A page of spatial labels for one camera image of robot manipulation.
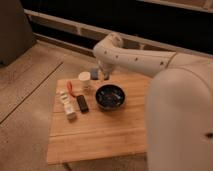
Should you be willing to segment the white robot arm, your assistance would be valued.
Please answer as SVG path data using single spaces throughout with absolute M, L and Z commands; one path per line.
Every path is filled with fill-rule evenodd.
M 104 73 L 119 65 L 152 78 L 145 102 L 149 171 L 213 171 L 213 57 L 126 49 L 117 33 L 93 54 Z

